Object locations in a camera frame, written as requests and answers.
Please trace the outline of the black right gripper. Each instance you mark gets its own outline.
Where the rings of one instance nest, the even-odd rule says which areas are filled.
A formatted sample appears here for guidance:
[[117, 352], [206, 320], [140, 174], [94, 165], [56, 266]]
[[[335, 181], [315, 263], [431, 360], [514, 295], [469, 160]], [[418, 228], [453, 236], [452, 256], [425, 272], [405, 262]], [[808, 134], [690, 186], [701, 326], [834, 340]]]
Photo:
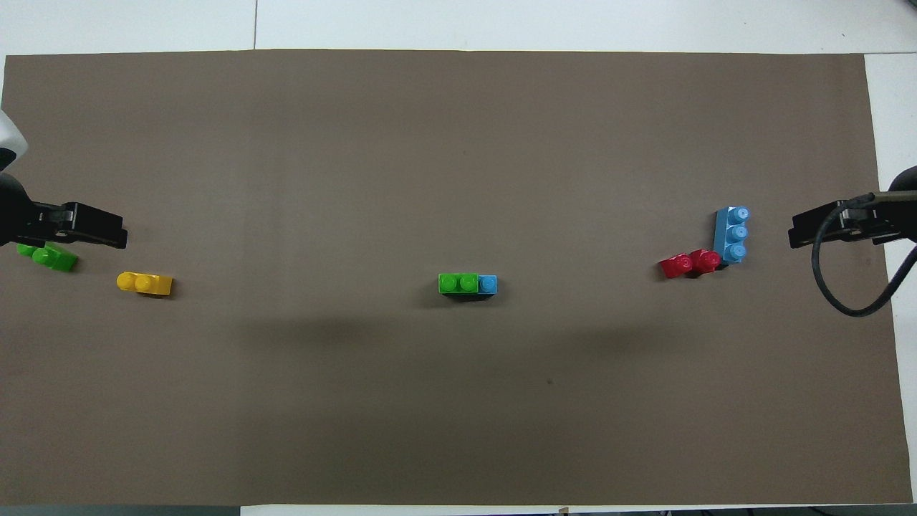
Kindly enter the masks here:
[[[859, 199], [861, 209], [867, 210], [867, 225], [861, 239], [871, 239], [874, 245], [887, 244], [897, 239], [916, 242], [916, 167], [899, 173], [890, 190], [866, 193]], [[832, 201], [818, 208], [806, 210], [792, 217], [788, 229], [789, 247], [800, 249], [815, 244], [817, 231], [832, 210], [844, 201]], [[822, 242], [852, 242], [860, 235], [857, 220], [849, 211], [841, 211], [832, 219], [822, 235]]]

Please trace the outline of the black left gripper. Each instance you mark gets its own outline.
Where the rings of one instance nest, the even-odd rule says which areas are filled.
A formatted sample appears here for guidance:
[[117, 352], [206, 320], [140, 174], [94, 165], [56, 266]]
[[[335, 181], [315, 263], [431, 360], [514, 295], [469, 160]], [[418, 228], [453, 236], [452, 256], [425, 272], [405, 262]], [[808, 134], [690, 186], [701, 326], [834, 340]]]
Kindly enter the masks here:
[[[63, 222], [61, 215], [69, 213]], [[79, 202], [63, 206], [35, 202], [10, 174], [1, 178], [1, 245], [25, 244], [43, 247], [56, 244], [100, 244], [125, 249], [128, 231], [124, 219], [108, 211]]]

